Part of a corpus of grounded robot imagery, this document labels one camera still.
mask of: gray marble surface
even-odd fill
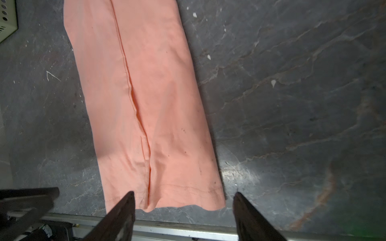
[[[234,226],[238,190],[280,230],[385,237],[385,1],[178,4],[227,207],[137,218]],[[58,186],[54,212],[102,216],[63,2],[17,1],[17,10],[19,30],[0,44],[14,183]]]

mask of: metal rail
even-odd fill
[[[25,212],[10,212],[12,217],[21,217]],[[85,237],[102,217],[48,213],[42,220],[69,222],[78,224],[73,227],[74,237]],[[133,241],[171,240],[191,241],[192,238],[238,241],[236,228],[210,225],[182,224],[136,220],[133,228]],[[340,235],[310,234],[298,232],[280,232],[288,241],[386,241],[381,238],[366,238]]]

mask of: seam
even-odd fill
[[[162,190],[168,190],[168,191],[173,191],[173,192],[178,192],[178,193],[189,193],[189,194],[193,194],[193,195],[196,195],[196,196],[199,196],[199,197],[201,197],[201,198],[203,198],[203,199],[213,199],[213,196],[211,195],[211,196],[205,196],[205,197],[203,197],[203,196],[201,196],[200,194],[198,194],[198,193],[195,193],[195,192],[185,192],[185,191],[177,191],[177,190],[175,190],[175,189],[162,189]]]
[[[178,185],[173,185],[173,184],[162,184],[162,185],[159,185],[159,187],[162,187],[162,186],[173,186],[173,187],[190,188],[190,189],[194,189],[194,190],[197,190],[197,191],[200,191],[200,192],[213,192],[213,191],[215,191],[215,190],[222,189],[222,186],[221,186],[221,187],[218,187],[218,188],[214,188],[214,189],[212,189],[212,190],[209,190],[209,191],[202,191],[202,190],[197,189],[197,188],[194,188],[194,187],[184,187],[184,186],[178,186]]]
[[[133,107],[133,110],[134,110],[134,117],[135,117],[135,119],[136,119],[136,121],[137,121],[137,124],[138,124],[138,127],[139,127],[139,129],[140,129],[140,131],[141,131],[141,134],[142,135],[144,135],[145,136],[145,138],[146,138],[146,142],[147,142],[147,148],[148,148],[148,153],[150,153],[150,147],[149,147],[149,142],[148,142],[148,140],[147,140],[147,136],[146,136],[146,133],[145,133],[145,131],[144,131],[144,129],[143,129],[143,126],[142,126],[142,123],[139,121],[139,119],[138,119],[138,113],[137,113],[137,108],[136,108],[136,106],[135,106],[135,104],[134,104],[134,100],[133,100],[133,98],[132,98],[132,91],[133,91],[133,88],[132,88],[132,85],[131,85],[131,82],[130,82],[130,72],[129,72],[129,67],[128,67],[128,65],[127,65],[127,61],[126,61],[126,55],[125,55],[125,51],[124,51],[124,49],[123,49],[123,44],[122,44],[122,38],[121,38],[121,35],[120,35],[120,32],[119,32],[119,27],[118,27],[118,20],[117,20],[117,16],[116,16],[116,14],[115,14],[115,9],[114,9],[114,5],[113,5],[113,2],[112,2],[112,0],[108,0],[109,2],[110,2],[110,5],[111,5],[111,8],[112,8],[112,11],[113,11],[113,15],[114,15],[114,22],[115,22],[115,30],[116,30],[116,32],[117,32],[117,37],[118,37],[118,41],[119,41],[119,47],[120,47],[120,50],[121,50],[121,54],[122,54],[122,57],[123,57],[123,64],[124,64],[124,68],[125,68],[125,72],[126,72],[126,78],[127,78],[127,84],[128,84],[128,86],[129,86],[129,98],[130,98],[130,102],[131,102],[131,105],[132,105],[132,107]],[[148,167],[146,168],[146,170],[145,170],[145,176],[144,176],[144,180],[147,180],[148,178],[146,177],[147,176],[147,174],[149,174],[149,179],[150,179],[150,171],[149,171],[149,169],[150,169],[150,162],[149,163],[146,163],[146,164],[148,164]],[[146,204],[147,205],[149,205],[149,184],[147,185],[147,202],[146,202]]]

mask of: pink pants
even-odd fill
[[[65,0],[106,211],[225,206],[175,0]]]

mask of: perforated box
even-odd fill
[[[0,0],[0,42],[17,29],[15,0]]]

